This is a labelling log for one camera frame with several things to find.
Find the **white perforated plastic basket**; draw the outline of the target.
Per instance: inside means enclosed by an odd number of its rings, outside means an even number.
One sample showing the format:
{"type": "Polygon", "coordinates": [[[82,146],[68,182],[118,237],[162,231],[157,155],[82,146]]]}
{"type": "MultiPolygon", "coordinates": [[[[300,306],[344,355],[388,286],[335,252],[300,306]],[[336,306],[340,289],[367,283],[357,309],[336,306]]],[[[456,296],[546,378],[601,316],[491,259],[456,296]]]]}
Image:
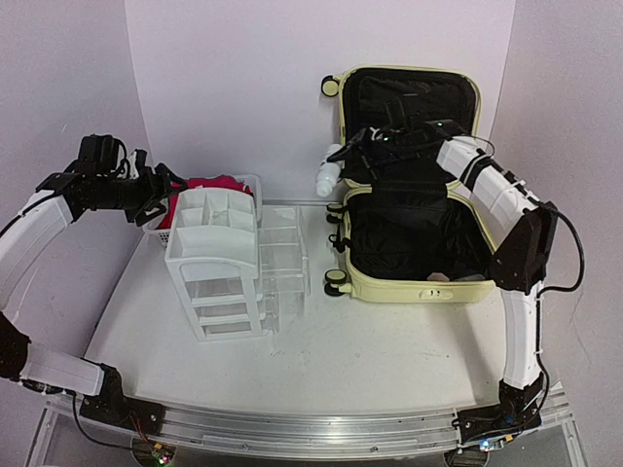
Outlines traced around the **white perforated plastic basket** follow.
{"type": "Polygon", "coordinates": [[[261,178],[255,174],[231,176],[248,184],[253,197],[243,192],[222,188],[189,189],[178,195],[169,229],[157,229],[165,216],[163,215],[143,226],[143,232],[153,236],[163,248],[166,248],[170,236],[180,235],[178,230],[181,228],[216,226],[249,231],[251,217],[254,217],[257,225],[260,225],[263,205],[261,178]]]}

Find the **translucent white bottle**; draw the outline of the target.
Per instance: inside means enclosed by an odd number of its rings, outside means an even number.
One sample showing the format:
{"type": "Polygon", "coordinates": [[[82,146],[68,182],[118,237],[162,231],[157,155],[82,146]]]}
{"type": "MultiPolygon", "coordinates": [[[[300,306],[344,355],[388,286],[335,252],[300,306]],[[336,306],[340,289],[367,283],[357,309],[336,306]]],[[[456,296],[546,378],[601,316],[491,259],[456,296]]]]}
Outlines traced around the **translucent white bottle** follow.
{"type": "Polygon", "coordinates": [[[344,164],[341,161],[330,162],[329,158],[341,149],[340,144],[331,144],[321,161],[315,181],[316,194],[321,198],[328,198],[340,180],[344,164]]]}

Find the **magenta pink garment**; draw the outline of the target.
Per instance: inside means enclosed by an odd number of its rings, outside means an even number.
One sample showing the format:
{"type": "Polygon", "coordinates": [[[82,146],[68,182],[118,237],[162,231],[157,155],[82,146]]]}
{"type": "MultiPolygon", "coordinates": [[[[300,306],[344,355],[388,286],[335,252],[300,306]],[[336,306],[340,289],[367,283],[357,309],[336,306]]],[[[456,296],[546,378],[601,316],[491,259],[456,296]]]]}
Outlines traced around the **magenta pink garment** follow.
{"type": "MultiPolygon", "coordinates": [[[[213,178],[194,177],[186,179],[186,184],[189,189],[222,188],[243,192],[253,197],[250,186],[231,175],[219,175],[213,178]]],[[[168,210],[162,221],[158,224],[158,230],[165,230],[171,227],[177,201],[178,195],[174,195],[168,199],[168,210]]]]}

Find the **white plastic drawer organizer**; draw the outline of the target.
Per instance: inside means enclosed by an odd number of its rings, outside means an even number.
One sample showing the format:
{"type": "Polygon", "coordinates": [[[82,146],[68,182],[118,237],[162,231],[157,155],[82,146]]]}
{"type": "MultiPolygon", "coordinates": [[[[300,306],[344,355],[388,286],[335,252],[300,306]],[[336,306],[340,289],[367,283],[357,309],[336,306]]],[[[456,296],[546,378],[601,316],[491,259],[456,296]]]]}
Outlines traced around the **white plastic drawer organizer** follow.
{"type": "Polygon", "coordinates": [[[200,342],[275,334],[283,315],[300,317],[311,291],[304,218],[295,205],[262,205],[249,231],[181,228],[165,264],[200,342]]]}

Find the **pale yellow hard-shell suitcase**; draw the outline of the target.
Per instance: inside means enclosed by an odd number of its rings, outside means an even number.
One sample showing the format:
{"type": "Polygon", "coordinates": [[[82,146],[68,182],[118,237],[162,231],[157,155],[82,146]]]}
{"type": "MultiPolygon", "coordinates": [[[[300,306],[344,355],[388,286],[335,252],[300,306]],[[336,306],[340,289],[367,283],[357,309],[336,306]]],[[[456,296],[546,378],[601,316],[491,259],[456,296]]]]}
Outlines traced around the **pale yellow hard-shell suitcase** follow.
{"type": "MultiPolygon", "coordinates": [[[[362,128],[390,129],[385,103],[392,98],[403,100],[410,117],[405,132],[430,129],[438,152],[447,136],[472,136],[478,127],[480,91],[459,72],[360,66],[324,77],[320,90],[338,101],[340,145],[362,128]]],[[[459,192],[458,178],[437,164],[437,154],[388,175],[341,172],[336,188],[345,186],[346,193],[326,207],[326,219],[336,228],[329,241],[342,257],[325,273],[328,296],[382,304],[474,303],[493,289],[488,267],[495,241],[477,208],[459,192]],[[451,281],[427,281],[433,272],[451,281]],[[456,282],[473,273],[487,279],[456,282]]]]}

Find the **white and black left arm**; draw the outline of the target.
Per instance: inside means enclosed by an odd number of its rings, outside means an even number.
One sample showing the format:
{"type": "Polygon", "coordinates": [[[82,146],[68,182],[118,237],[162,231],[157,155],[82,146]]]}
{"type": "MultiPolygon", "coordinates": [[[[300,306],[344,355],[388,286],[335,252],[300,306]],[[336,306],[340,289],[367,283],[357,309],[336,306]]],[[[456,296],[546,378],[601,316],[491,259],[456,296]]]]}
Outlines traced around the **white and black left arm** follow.
{"type": "MultiPolygon", "coordinates": [[[[16,217],[1,231],[1,305],[25,292],[46,250],[88,211],[117,210],[142,226],[165,209],[165,200],[187,183],[164,164],[154,168],[121,162],[103,168],[73,162],[50,175],[16,217]]],[[[157,424],[163,406],[126,395],[119,370],[109,364],[54,350],[1,316],[1,378],[41,394],[83,399],[79,415],[108,425],[157,424]]]]}

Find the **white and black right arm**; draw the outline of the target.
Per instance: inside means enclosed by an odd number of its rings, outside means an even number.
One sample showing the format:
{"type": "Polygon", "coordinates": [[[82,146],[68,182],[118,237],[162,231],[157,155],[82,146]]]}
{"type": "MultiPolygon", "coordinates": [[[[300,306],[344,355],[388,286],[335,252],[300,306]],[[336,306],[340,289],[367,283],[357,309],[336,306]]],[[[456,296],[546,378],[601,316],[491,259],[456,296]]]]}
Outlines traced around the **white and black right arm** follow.
{"type": "Polygon", "coordinates": [[[505,363],[495,404],[466,409],[466,441],[539,425],[550,384],[541,352],[541,296],[559,217],[478,137],[451,120],[365,128],[330,150],[340,177],[357,165],[360,188],[327,206],[329,240],[344,256],[324,290],[372,303],[468,303],[478,285],[502,297],[505,363]]]}

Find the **beige hexagonal compact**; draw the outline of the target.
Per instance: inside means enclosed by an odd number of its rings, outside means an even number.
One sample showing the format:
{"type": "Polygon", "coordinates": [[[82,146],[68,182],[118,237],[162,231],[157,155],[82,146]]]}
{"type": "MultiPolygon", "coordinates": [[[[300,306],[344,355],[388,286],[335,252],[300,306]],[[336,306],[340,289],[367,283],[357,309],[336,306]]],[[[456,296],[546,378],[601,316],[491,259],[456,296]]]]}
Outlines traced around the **beige hexagonal compact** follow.
{"type": "Polygon", "coordinates": [[[451,279],[443,272],[433,272],[428,276],[426,280],[435,281],[435,282],[450,282],[451,281],[451,279]]]}

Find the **grey flat case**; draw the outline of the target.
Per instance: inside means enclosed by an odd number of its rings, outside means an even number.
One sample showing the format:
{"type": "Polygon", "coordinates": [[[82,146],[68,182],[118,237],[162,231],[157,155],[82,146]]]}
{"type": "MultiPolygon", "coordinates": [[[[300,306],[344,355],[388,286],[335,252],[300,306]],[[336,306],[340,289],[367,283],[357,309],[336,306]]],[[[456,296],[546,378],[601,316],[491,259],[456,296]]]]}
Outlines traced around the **grey flat case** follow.
{"type": "Polygon", "coordinates": [[[485,281],[487,277],[482,273],[473,273],[456,279],[456,282],[479,282],[485,281]]]}

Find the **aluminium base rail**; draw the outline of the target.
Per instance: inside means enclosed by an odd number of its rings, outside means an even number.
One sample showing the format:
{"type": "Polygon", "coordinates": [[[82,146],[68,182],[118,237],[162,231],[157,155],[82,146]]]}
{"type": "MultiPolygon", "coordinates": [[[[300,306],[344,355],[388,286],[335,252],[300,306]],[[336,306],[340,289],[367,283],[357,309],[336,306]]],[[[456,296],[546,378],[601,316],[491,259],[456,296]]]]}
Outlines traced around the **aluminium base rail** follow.
{"type": "Polygon", "coordinates": [[[586,462],[563,387],[555,384],[540,420],[506,435],[467,434],[454,409],[358,415],[244,413],[162,406],[127,425],[90,425],[141,441],[255,457],[310,460],[403,458],[452,449],[511,451],[555,434],[572,465],[586,462]]]}

